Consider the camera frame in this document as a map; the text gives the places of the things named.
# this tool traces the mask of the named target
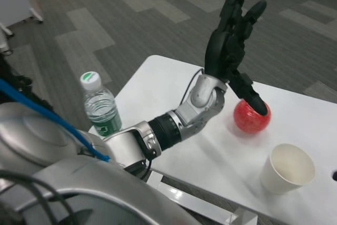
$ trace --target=paper cup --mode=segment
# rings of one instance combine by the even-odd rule
[[[299,188],[315,177],[315,166],[307,153],[292,144],[280,144],[269,155],[261,173],[263,186],[276,194]]]

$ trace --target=silver robot arm segment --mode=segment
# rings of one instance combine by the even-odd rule
[[[145,160],[153,160],[162,151],[199,133],[208,120],[223,109],[227,86],[222,81],[200,75],[188,98],[176,110],[171,110],[149,122],[141,122],[106,137],[112,160],[132,172]]]

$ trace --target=floor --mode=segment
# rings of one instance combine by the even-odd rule
[[[36,1],[45,22],[11,27],[14,54],[7,59],[33,78],[34,91],[60,116],[88,130],[78,81],[82,73],[98,71],[117,95],[150,55],[203,66],[225,0]],[[245,0],[245,10],[257,1]],[[255,81],[337,103],[337,1],[266,1],[246,42],[241,71]],[[231,205],[165,180],[220,206]],[[275,224],[267,218],[259,223]]]

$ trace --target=water bottle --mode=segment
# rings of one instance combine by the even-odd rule
[[[102,85],[97,72],[86,72],[81,76],[84,88],[84,110],[96,131],[101,136],[108,136],[121,130],[122,121],[117,110],[115,97]]]

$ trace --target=green bottle label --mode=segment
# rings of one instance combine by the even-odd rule
[[[101,136],[108,136],[121,129],[122,122],[119,114],[116,114],[112,119],[104,122],[92,122],[96,131]]]

